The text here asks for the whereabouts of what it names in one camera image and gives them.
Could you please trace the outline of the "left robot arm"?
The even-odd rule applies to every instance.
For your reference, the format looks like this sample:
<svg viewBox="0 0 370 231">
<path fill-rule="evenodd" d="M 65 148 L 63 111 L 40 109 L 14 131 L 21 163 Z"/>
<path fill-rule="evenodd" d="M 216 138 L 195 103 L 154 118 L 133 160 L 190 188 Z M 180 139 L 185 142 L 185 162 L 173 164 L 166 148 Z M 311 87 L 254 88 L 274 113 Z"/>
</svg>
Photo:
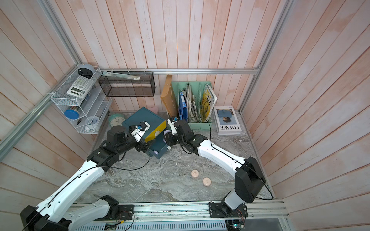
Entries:
<svg viewBox="0 0 370 231">
<path fill-rule="evenodd" d="M 81 194 L 114 164 L 127 151 L 136 149 L 146 152 L 149 147 L 143 138 L 150 125 L 113 126 L 107 138 L 95 149 L 81 168 L 50 197 L 37 206 L 27 206 L 20 213 L 25 231 L 74 231 L 79 227 L 100 218 L 119 217 L 119 203 L 106 195 L 96 202 L 76 211 L 67 212 Z"/>
</svg>

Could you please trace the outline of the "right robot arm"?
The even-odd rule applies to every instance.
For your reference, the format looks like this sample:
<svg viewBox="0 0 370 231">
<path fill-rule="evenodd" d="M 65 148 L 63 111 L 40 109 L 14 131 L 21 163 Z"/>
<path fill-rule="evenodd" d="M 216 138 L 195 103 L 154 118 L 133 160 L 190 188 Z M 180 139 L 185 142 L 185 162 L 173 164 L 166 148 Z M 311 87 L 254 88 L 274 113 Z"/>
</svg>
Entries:
<svg viewBox="0 0 370 231">
<path fill-rule="evenodd" d="M 185 153 L 211 160 L 234 177 L 234 189 L 222 200 L 221 208 L 232 211 L 242 204 L 251 204 L 266 186 L 266 179 L 255 158 L 245 159 L 222 149 L 210 138 L 195 134 L 185 120 L 171 117 L 167 124 L 169 130 L 164 132 L 167 145 L 179 144 Z"/>
</svg>

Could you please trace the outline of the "teal drawer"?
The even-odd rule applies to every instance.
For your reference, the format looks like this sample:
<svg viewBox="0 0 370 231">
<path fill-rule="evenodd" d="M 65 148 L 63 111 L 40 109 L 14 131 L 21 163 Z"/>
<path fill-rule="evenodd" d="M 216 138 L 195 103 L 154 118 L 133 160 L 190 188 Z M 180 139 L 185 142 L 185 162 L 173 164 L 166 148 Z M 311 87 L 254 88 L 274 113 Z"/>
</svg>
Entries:
<svg viewBox="0 0 370 231">
<path fill-rule="evenodd" d="M 154 140 L 154 142 L 149 147 L 148 154 L 150 157 L 160 159 L 165 153 L 170 151 L 171 147 L 163 142 L 163 132 L 159 134 L 159 136 Z M 159 154 L 158 155 L 154 154 L 153 152 L 154 150 L 159 152 Z"/>
</svg>

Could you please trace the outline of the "yellow drawer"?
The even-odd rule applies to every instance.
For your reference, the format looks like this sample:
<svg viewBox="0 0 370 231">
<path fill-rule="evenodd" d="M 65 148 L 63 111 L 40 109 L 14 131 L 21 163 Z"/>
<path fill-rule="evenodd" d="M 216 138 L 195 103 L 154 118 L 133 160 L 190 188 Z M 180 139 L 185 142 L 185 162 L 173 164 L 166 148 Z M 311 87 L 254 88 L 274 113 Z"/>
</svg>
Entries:
<svg viewBox="0 0 370 231">
<path fill-rule="evenodd" d="M 161 124 L 156 123 L 155 125 L 150 125 L 149 129 L 145 132 L 145 142 L 156 139 L 159 134 L 166 129 L 166 127 L 166 121 L 163 121 Z"/>
</svg>

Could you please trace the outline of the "teal drawer cabinet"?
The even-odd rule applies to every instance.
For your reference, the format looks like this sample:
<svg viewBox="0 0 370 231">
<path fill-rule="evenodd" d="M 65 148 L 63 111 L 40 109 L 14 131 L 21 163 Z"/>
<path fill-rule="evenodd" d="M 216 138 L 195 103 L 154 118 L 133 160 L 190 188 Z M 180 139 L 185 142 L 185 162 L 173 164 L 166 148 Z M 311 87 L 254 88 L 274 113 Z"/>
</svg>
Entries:
<svg viewBox="0 0 370 231">
<path fill-rule="evenodd" d="M 128 117 L 122 123 L 122 125 L 128 129 L 131 125 L 136 126 L 140 122 L 143 122 L 143 121 L 147 122 L 149 125 L 155 125 L 156 123 L 161 124 L 163 121 L 165 121 L 165 119 L 153 113 L 152 111 L 148 110 L 147 108 L 142 107 L 137 112 L 135 112 L 132 116 Z M 146 142 L 149 145 L 149 147 L 154 142 L 154 140 Z"/>
</svg>

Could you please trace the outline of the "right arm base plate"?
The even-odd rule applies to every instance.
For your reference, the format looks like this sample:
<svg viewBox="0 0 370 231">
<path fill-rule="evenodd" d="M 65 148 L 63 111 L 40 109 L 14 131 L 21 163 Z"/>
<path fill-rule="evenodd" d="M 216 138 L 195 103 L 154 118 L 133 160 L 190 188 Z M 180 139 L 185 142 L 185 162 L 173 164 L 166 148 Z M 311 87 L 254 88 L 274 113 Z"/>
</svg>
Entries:
<svg viewBox="0 0 370 231">
<path fill-rule="evenodd" d="M 248 212 L 245 204 L 239 205 L 236 209 L 229 208 L 224 201 L 209 202 L 209 214 L 211 218 L 247 218 Z"/>
</svg>

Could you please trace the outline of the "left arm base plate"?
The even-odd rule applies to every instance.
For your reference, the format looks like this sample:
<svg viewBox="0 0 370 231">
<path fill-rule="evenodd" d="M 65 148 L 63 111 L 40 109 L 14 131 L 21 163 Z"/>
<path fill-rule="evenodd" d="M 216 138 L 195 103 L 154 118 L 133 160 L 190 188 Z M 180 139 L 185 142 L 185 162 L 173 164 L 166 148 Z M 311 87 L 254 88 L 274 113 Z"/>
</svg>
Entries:
<svg viewBox="0 0 370 231">
<path fill-rule="evenodd" d="M 134 205 L 114 205 L 106 216 L 95 219 L 95 221 L 132 220 L 133 212 Z"/>
</svg>

